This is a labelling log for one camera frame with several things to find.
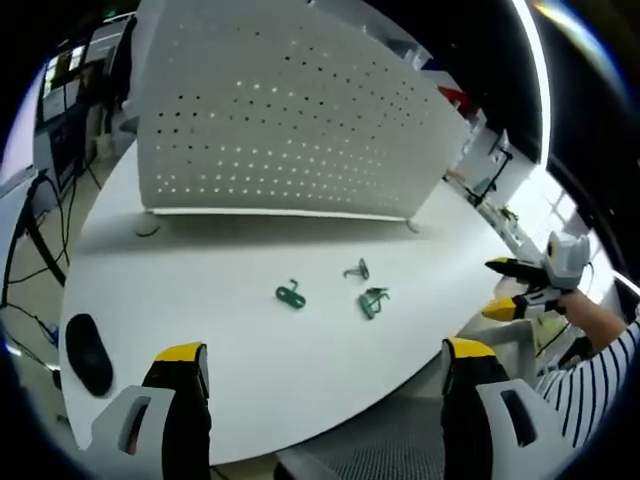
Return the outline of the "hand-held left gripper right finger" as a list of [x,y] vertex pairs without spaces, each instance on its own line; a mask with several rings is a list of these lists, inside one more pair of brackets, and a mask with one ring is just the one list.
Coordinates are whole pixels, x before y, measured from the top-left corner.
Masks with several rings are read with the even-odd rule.
[[444,477],[556,478],[575,453],[557,412],[488,345],[449,337],[441,354]]

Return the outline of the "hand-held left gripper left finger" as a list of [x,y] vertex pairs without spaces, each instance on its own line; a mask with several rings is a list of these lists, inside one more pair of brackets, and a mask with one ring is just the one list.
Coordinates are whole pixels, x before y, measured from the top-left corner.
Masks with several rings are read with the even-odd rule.
[[95,418],[88,467],[96,479],[208,479],[211,427],[207,346],[173,346]]

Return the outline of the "person's right hand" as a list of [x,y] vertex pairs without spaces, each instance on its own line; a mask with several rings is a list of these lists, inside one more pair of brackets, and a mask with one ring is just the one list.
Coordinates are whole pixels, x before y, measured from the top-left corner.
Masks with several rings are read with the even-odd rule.
[[561,296],[559,305],[564,309],[566,319],[579,327],[589,337],[596,337],[605,331],[607,311],[594,303],[580,290],[574,290]]

